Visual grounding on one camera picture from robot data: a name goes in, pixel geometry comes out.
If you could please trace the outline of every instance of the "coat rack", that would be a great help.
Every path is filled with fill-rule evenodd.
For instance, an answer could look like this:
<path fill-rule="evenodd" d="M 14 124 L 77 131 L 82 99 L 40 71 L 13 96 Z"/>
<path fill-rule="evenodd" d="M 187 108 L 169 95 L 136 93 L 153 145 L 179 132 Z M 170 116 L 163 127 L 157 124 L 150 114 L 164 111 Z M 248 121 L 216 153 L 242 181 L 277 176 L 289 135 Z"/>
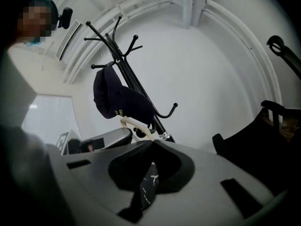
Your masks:
<path fill-rule="evenodd" d="M 112 62 L 109 62 L 108 64 L 106 65 L 91 65 L 91 68 L 92 69 L 95 69 L 95 68 L 104 68 L 106 66 L 113 66 L 113 65 L 117 65 L 123 78 L 125 79 L 126 83 L 127 83 L 127 86 L 131 89 L 134 89 L 136 91 L 138 91 L 139 93 L 141 93 L 142 95 L 144 95 L 145 97 L 147 97 L 149 100 L 151 100 L 147 93 L 145 92 L 143 86 L 141 85 L 141 83 L 139 82 L 138 78 L 136 77 L 135 73 L 133 72 L 131 66 L 129 65 L 128 61 L 127 61 L 127 56 L 134 50 L 137 50 L 139 48 L 142 48 L 142 46 L 138 46 L 136 48 L 133 48 L 134 47 L 134 44 L 136 42 L 136 40 L 138 39 L 138 36 L 137 35 L 134 35 L 133 37 L 133 40 L 127 50 L 127 52 L 125 54 L 123 54 L 121 52 L 121 50 L 119 49 L 117 43 L 115 42 L 115 32 L 116 32 L 116 29 L 117 29 L 117 26 L 121 20 L 122 16 L 120 16 L 118 18 L 118 21 L 116 22 L 116 25 L 114 27 L 114 30 L 113 30 L 113 35 L 112 35 L 112 39 L 111 37 L 109 36 L 108 33 L 105 34 L 105 37 L 106 39 L 99 33 L 99 31 L 97 29 L 95 29 L 92 25 L 91 25 L 91 22 L 86 22 L 86 25 L 99 37 L 99 38 L 93 38 L 93 39 L 90 39 L 90 38 L 84 38 L 85 41 L 87 40 L 97 40 L 97 41 L 101 41 L 103 42 L 110 50 L 111 52 L 111 55 L 113 57 L 113 61 Z M 177 103 L 174 103 L 173 105 L 173 108 L 171 109 L 170 113 L 168 115 L 161 115 L 156 107 L 154 106 L 154 109 L 155 109 L 155 116 L 154 116 L 154 120 L 153 120 L 153 123 L 152 123 L 152 129 L 150 129 L 151 133 L 154 133 L 155 131 L 158 132 L 159 134 L 159 137 L 161 139 L 164 139 L 166 141 L 171 141 L 171 142 L 175 142 L 173 137 L 167 133 L 167 131 L 164 129 L 162 123 L 160 122 L 159 118 L 168 118 L 170 117 L 175 108 L 178 106 Z M 134 131 L 136 132 L 137 136 L 142 138 L 144 137 L 145 135 L 139 130 L 139 129 L 134 129 Z"/>

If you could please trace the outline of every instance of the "wall-mounted unit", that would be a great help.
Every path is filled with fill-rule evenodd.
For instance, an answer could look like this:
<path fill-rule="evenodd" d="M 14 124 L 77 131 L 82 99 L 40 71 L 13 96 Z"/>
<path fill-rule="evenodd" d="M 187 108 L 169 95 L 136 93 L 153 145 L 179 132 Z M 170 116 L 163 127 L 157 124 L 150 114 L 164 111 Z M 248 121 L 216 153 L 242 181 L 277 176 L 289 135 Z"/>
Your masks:
<path fill-rule="evenodd" d="M 72 39 L 72 37 L 74 36 L 74 34 L 76 33 L 76 31 L 80 28 L 81 26 L 81 22 L 79 20 L 75 20 L 74 23 L 70 26 L 68 32 L 66 33 L 66 35 L 64 36 L 60 46 L 58 47 L 58 50 L 55 54 L 55 57 L 57 58 L 57 60 L 61 60 L 62 56 L 64 54 L 64 51 L 66 50 L 70 40 Z"/>

